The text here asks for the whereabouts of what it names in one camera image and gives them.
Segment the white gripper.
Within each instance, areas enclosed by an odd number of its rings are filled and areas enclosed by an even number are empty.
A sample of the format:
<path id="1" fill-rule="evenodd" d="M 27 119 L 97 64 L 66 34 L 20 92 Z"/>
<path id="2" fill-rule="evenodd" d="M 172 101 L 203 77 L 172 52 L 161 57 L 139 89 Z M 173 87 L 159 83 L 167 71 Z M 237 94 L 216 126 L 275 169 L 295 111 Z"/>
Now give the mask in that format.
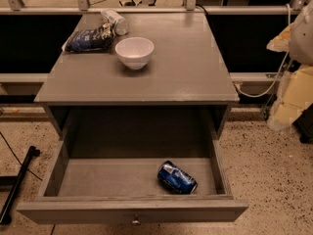
<path id="1" fill-rule="evenodd" d="M 313 104 L 313 1 L 266 48 L 274 52 L 290 51 L 292 59 L 309 65 L 300 66 L 295 72 L 287 71 L 280 80 L 267 124 L 273 130 L 282 130 Z"/>

